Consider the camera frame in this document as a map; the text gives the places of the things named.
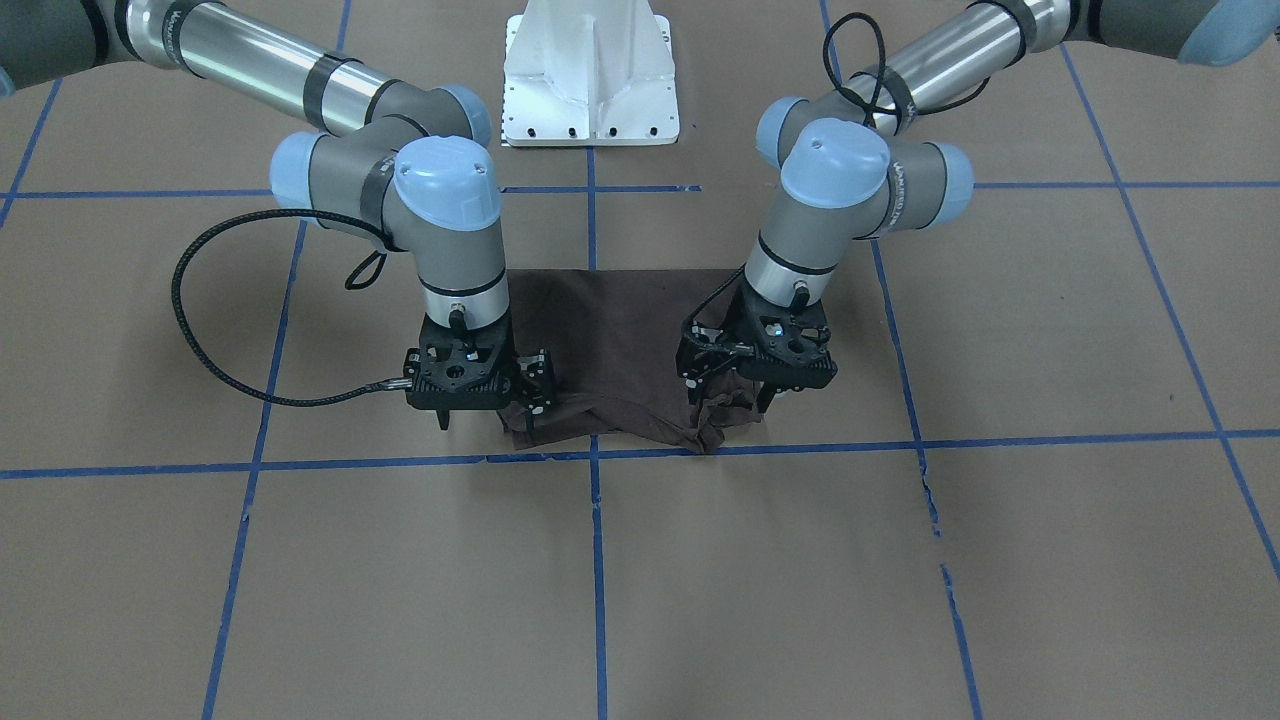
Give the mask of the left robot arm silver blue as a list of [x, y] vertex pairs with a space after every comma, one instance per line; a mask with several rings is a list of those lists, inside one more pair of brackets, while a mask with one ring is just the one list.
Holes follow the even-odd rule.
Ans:
[[774, 195], [721, 325], [690, 315], [677, 373], [691, 404], [721, 377], [754, 384], [764, 413], [785, 391], [819, 389], [836, 375], [822, 297], [849, 246], [954, 220], [972, 201], [969, 156], [941, 142], [908, 142], [918, 119], [975, 99], [997, 72], [1066, 41], [1225, 67], [1277, 29], [1275, 1], [973, 1], [901, 51], [840, 77], [822, 46], [832, 90], [782, 97], [762, 114], [756, 151], [780, 173]]

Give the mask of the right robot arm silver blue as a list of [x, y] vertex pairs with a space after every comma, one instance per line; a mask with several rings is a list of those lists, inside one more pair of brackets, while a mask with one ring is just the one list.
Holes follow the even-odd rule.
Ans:
[[3, 95], [116, 61], [142, 61], [209, 79], [308, 129], [284, 138], [269, 179], [276, 208], [205, 231], [172, 278], [180, 333], [220, 382], [266, 404], [296, 398], [256, 389], [224, 372], [195, 338], [182, 286], [197, 251], [224, 231], [307, 218], [364, 238], [372, 252], [347, 278], [369, 287], [385, 260], [412, 256], [425, 315], [399, 377], [321, 398], [315, 407], [401, 391], [435, 413], [521, 407], [532, 420], [556, 402], [547, 351], [515, 347], [500, 227], [500, 191], [488, 145], [492, 120], [463, 86], [425, 90], [311, 44], [221, 1], [5, 1]]

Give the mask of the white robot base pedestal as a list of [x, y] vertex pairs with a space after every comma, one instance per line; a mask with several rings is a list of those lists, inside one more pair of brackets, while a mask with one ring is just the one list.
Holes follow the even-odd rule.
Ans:
[[507, 146], [678, 141], [671, 23], [648, 1], [530, 1], [506, 22], [503, 69]]

